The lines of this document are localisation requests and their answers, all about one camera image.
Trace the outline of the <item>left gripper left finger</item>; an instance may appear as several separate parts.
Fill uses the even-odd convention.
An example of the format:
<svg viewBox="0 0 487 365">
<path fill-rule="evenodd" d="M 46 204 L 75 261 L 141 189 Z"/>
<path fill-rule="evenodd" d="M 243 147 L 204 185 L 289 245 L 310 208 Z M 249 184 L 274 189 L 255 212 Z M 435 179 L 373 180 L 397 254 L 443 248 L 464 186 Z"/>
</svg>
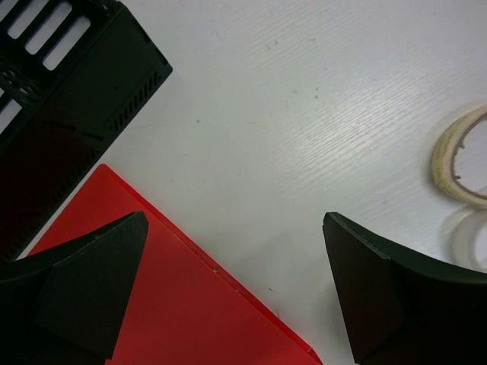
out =
<svg viewBox="0 0 487 365">
<path fill-rule="evenodd" d="M 113 357 L 148 235 L 141 211 L 1 267 L 3 364 Z"/>
</svg>

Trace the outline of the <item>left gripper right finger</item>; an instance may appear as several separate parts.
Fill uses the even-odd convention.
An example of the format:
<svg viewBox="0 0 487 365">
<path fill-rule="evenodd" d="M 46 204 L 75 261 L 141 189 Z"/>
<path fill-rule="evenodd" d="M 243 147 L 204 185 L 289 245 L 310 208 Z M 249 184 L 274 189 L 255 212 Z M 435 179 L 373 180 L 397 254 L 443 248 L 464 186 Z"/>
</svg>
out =
<svg viewBox="0 0 487 365">
<path fill-rule="evenodd" d="M 486 275 L 379 236 L 337 212 L 323 235 L 356 364 L 484 364 Z"/>
</svg>

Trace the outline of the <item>small white tape roll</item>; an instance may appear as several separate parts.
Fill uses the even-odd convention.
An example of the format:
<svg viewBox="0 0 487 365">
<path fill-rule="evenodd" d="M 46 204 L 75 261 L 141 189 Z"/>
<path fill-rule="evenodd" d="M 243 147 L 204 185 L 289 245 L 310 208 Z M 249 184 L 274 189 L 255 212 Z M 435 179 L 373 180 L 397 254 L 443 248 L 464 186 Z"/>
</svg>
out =
<svg viewBox="0 0 487 365">
<path fill-rule="evenodd" d="M 452 262 L 486 273 L 486 210 L 463 208 L 444 222 Z"/>
</svg>

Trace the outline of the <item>beige masking tape roll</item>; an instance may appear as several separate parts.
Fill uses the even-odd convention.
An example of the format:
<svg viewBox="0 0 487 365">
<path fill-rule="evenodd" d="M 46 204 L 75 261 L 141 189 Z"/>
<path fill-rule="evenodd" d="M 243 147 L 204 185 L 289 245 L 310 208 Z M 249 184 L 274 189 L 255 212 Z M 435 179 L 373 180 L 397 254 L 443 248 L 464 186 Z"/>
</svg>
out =
<svg viewBox="0 0 487 365">
<path fill-rule="evenodd" d="M 465 148 L 465 137 L 486 117 L 486 105 L 475 108 L 455 120 L 439 137 L 431 154 L 431 178 L 434 186 L 446 196 L 476 207 L 486 209 L 486 195 L 468 189 L 456 174 L 455 157 Z"/>
</svg>

